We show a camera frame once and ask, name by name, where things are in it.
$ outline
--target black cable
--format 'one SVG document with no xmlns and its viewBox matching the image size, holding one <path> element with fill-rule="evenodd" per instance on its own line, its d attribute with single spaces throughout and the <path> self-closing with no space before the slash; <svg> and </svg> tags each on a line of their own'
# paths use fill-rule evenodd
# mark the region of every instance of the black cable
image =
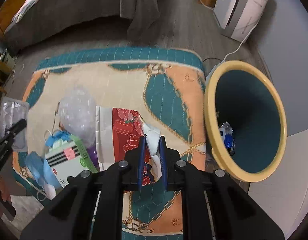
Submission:
<svg viewBox="0 0 308 240">
<path fill-rule="evenodd" d="M 217 57 L 207 57 L 206 59 L 203 60 L 203 62 L 206 61 L 207 59 L 218 59 L 220 62 L 223 61 L 222 59 L 219 59 Z"/>
</svg>

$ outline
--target yellow bin rim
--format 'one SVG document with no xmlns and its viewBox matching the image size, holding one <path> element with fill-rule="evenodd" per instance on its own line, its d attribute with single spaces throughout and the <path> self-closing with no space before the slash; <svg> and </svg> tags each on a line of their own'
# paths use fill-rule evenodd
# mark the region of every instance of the yellow bin rim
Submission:
<svg viewBox="0 0 308 240">
<path fill-rule="evenodd" d="M 215 109 L 215 92 L 216 86 L 220 77 L 230 71 L 230 70 L 242 70 L 254 75 L 258 78 L 269 90 L 272 95 L 277 109 L 279 111 L 280 123 L 281 123 L 281 135 L 280 143 L 276 155 L 272 162 L 264 170 L 257 173 L 249 173 L 242 168 L 240 168 L 232 157 L 227 152 L 224 142 L 221 139 L 219 133 L 219 127 L 216 117 Z M 279 166 L 281 159 L 284 154 L 285 145 L 286 145 L 286 136 L 287 136 L 287 125 L 285 111 L 283 108 L 282 101 L 275 87 L 271 81 L 257 68 L 252 65 L 238 60 L 230 60 L 222 63 L 215 69 L 213 74 L 208 81 L 208 84 L 205 88 L 204 95 L 204 117 L 205 117 L 205 126 L 207 129 L 208 138 L 212 146 L 212 155 L 219 167 L 222 170 L 226 170 L 233 177 L 247 182 L 258 182 L 269 177 Z"/>
</svg>

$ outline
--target power cord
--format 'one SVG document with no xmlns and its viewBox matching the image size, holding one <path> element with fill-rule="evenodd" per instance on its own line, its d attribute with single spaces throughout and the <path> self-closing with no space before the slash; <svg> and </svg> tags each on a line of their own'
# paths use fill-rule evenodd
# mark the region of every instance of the power cord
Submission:
<svg viewBox="0 0 308 240">
<path fill-rule="evenodd" d="M 204 59 L 202 62 L 204 62 L 204 61 L 206 61 L 206 60 L 208 60 L 208 59 L 217 59 L 217 60 L 219 60 L 219 61 L 223 61 L 223 60 L 221 60 L 221 59 L 219 59 L 219 58 L 217 58 L 217 57 L 207 57 L 207 58 Z"/>
<path fill-rule="evenodd" d="M 200 3 L 201 3 L 202 5 L 204 5 L 206 8 L 208 8 L 208 9 L 210 9 L 210 10 L 214 10 L 214 8 L 205 5 L 205 4 L 202 2 L 202 0 L 199 0 L 199 1 L 200 1 Z M 240 47 L 242 46 L 242 44 L 246 41 L 246 39 L 247 39 L 247 38 L 249 37 L 249 35 L 251 34 L 252 30 L 254 30 L 254 28 L 257 26 L 257 24 L 259 23 L 260 19 L 261 19 L 261 17 L 259 18 L 258 22 L 253 26 L 253 28 L 248 32 L 248 34 L 245 36 L 245 38 L 242 40 L 242 42 L 240 43 L 240 45 L 238 46 L 238 48 L 237 48 L 235 51 L 233 51 L 233 52 L 227 54 L 227 55 L 224 57 L 223 60 L 220 60 L 219 58 L 215 58 L 215 57 L 208 57 L 208 58 L 204 59 L 203 62 L 206 61 L 207 59 L 217 59 L 217 60 L 220 60 L 221 63 L 225 62 L 226 58 L 227 58 L 229 55 L 236 53 L 236 52 L 240 49 Z"/>
</svg>

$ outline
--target metal screw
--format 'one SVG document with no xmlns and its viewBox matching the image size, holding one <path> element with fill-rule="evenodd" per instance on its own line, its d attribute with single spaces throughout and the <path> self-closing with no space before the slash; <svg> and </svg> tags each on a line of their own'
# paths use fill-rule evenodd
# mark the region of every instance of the metal screw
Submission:
<svg viewBox="0 0 308 240">
<path fill-rule="evenodd" d="M 176 162 L 176 165 L 179 166 L 179 167 L 184 167 L 184 166 L 186 166 L 186 161 L 178 160 Z"/>
<path fill-rule="evenodd" d="M 124 168 L 124 167 L 127 167 L 128 166 L 128 161 L 126 160 L 122 160 L 118 163 L 118 166 Z"/>
<path fill-rule="evenodd" d="M 87 178 L 87 177 L 89 177 L 90 174 L 91 174 L 90 171 L 84 170 L 84 171 L 81 172 L 81 177 Z"/>
<path fill-rule="evenodd" d="M 214 172 L 217 177 L 223 177 L 225 175 L 225 172 L 223 170 L 216 170 Z"/>
</svg>

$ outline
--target gray blanket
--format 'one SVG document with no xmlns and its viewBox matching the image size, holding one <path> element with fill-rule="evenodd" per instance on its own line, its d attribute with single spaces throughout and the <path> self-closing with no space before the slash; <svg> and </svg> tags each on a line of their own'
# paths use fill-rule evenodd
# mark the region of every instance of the gray blanket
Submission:
<svg viewBox="0 0 308 240">
<path fill-rule="evenodd" d="M 7 47 L 17 53 L 65 28 L 98 17 L 131 19 L 127 34 L 137 39 L 159 18 L 157 0 L 39 0 L 4 33 Z"/>
</svg>

